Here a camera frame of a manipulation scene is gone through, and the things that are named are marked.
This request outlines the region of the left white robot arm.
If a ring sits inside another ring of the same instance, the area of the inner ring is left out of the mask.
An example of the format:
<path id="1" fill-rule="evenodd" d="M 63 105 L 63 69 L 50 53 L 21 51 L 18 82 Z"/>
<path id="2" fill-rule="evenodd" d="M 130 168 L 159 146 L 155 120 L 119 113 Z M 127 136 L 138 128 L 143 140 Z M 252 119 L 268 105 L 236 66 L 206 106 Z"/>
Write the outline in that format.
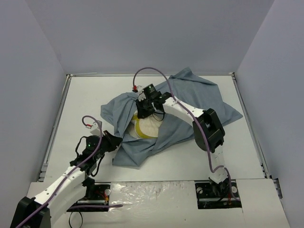
<path id="1" fill-rule="evenodd" d="M 81 198 L 95 195 L 90 177 L 105 153 L 116 151 L 122 138 L 104 131 L 102 136 L 85 137 L 85 148 L 70 162 L 66 171 L 36 196 L 22 198 L 13 216 L 12 228 L 50 228 Z"/>

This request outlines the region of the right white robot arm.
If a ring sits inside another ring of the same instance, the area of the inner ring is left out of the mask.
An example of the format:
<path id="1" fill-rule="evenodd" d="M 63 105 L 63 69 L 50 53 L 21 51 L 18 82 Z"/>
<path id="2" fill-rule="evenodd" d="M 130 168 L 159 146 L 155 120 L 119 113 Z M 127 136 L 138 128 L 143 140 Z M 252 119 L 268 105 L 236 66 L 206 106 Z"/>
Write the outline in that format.
<path id="1" fill-rule="evenodd" d="M 169 92 L 162 94 L 150 84 L 137 92 L 136 107 L 138 118 L 146 118 L 156 111 L 171 114 L 193 127 L 197 146 L 207 152 L 211 183 L 211 192 L 222 196 L 228 190 L 225 181 L 228 174 L 225 170 L 223 143 L 225 131 L 215 110 L 203 110 L 193 107 Z"/>

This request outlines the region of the striped pillowcase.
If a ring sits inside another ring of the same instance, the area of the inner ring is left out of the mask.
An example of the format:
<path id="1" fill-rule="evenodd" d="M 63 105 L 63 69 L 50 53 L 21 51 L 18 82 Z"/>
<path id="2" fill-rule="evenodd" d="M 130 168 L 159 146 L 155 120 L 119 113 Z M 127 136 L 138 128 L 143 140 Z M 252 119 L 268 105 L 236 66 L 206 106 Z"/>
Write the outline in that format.
<path id="1" fill-rule="evenodd" d="M 212 109 L 222 126 L 242 118 L 239 111 L 223 101 L 217 84 L 194 75 L 190 68 L 170 76 L 167 82 L 156 85 L 155 89 L 162 94 L 168 92 L 174 95 L 177 104 L 174 104 L 173 108 L 181 109 L 184 113 L 190 111 L 195 117 Z M 115 136 L 123 140 L 113 158 L 114 166 L 139 167 L 148 157 L 174 144 L 194 139 L 197 125 L 193 117 L 190 117 L 190 122 L 187 123 L 171 113 L 165 113 L 156 138 L 143 139 L 131 136 L 127 128 L 137 112 L 137 99 L 136 93 L 127 92 L 101 106 L 101 117 L 114 127 Z"/>

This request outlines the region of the cream white pillow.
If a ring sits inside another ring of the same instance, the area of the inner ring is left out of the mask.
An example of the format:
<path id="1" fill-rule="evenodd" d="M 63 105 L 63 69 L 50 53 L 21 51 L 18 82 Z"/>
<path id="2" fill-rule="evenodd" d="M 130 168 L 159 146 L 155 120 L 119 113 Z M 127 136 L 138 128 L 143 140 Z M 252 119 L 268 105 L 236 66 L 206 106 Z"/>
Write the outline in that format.
<path id="1" fill-rule="evenodd" d="M 126 132 L 136 139 L 156 139 L 162 122 L 163 118 L 155 114 L 140 119 L 136 111 L 129 122 Z"/>

